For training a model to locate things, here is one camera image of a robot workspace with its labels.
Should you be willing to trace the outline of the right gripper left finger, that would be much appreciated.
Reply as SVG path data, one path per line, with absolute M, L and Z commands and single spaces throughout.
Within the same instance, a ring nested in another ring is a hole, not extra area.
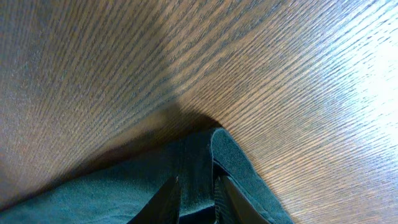
M 127 224 L 178 224 L 180 201 L 179 179 L 171 177 Z

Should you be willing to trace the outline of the dark green Nike t-shirt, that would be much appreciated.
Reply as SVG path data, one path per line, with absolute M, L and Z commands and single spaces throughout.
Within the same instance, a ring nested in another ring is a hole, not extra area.
M 73 179 L 1 213 L 2 223 L 127 223 L 171 177 L 181 187 L 180 222 L 214 223 L 214 187 L 226 175 L 269 223 L 291 218 L 223 128 L 192 134 Z

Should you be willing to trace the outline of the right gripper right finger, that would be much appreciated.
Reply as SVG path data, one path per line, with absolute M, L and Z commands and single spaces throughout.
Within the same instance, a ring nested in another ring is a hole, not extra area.
M 269 224 L 226 175 L 216 179 L 214 197 L 219 224 Z

